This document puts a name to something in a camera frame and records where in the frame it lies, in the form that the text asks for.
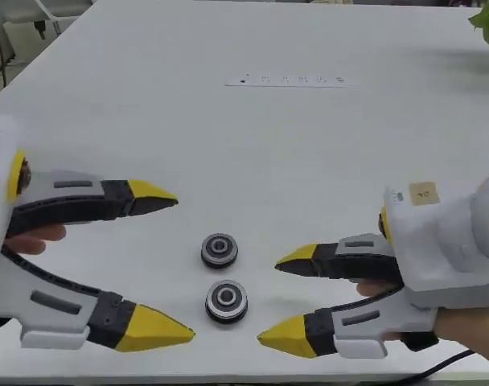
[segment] yellow sticker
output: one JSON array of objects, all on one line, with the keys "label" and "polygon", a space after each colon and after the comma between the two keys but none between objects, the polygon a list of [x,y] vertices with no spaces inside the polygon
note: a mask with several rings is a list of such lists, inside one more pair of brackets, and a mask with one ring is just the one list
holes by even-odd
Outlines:
[{"label": "yellow sticker", "polygon": [[411,195],[411,202],[415,207],[439,203],[439,194],[438,189],[436,189],[436,183],[410,183],[409,194]]}]

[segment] bearing inner ring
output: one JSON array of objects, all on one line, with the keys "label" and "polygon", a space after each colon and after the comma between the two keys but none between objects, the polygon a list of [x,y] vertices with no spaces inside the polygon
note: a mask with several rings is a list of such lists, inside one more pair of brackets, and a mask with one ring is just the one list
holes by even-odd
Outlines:
[{"label": "bearing inner ring", "polygon": [[215,237],[212,239],[209,248],[212,252],[217,254],[226,253],[228,251],[228,241],[224,238]]},{"label": "bearing inner ring", "polygon": [[237,294],[232,287],[224,287],[218,291],[216,299],[222,306],[231,306],[236,302]]}]

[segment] white tabletop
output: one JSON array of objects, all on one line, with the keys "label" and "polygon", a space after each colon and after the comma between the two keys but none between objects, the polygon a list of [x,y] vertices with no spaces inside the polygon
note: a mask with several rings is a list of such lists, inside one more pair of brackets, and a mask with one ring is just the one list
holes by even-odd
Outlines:
[{"label": "white tabletop", "polygon": [[[35,261],[159,308],[197,333],[188,345],[119,354],[18,348],[0,330],[0,378],[27,382],[385,379],[462,350],[384,360],[299,359],[256,335],[293,314],[360,297],[345,281],[273,270],[300,245],[375,232],[384,185],[489,173],[489,47],[467,9],[102,0],[0,94],[27,123],[34,169],[147,179],[180,205],[69,229]],[[357,88],[225,87],[243,74],[341,76]],[[238,262],[205,269],[199,248],[233,235]],[[211,284],[239,281],[246,318],[208,322]],[[441,379],[489,378],[478,356]]]}]

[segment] human hand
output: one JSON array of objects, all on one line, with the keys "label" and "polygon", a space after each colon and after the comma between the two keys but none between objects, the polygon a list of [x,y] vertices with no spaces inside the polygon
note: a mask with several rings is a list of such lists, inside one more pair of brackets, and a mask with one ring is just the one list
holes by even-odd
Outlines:
[{"label": "human hand", "polygon": [[50,225],[6,239],[4,245],[16,253],[39,255],[46,249],[46,241],[62,240],[66,236],[63,225]]},{"label": "human hand", "polygon": [[[382,282],[364,282],[357,285],[363,296],[375,296],[389,290],[392,285]],[[462,344],[489,360],[489,308],[462,310],[440,309],[434,333],[440,339]],[[388,335],[386,340],[396,340],[397,335]]]}]

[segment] ball bearing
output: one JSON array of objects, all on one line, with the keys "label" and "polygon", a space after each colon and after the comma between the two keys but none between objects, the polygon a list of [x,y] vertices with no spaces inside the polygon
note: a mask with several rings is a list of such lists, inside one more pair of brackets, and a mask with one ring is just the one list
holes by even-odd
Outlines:
[{"label": "ball bearing", "polygon": [[215,322],[222,324],[239,322],[248,310],[246,291],[236,281],[218,281],[207,293],[205,310]]},{"label": "ball bearing", "polygon": [[230,235],[215,233],[203,241],[201,257],[210,268],[226,268],[237,259],[237,243]]}]

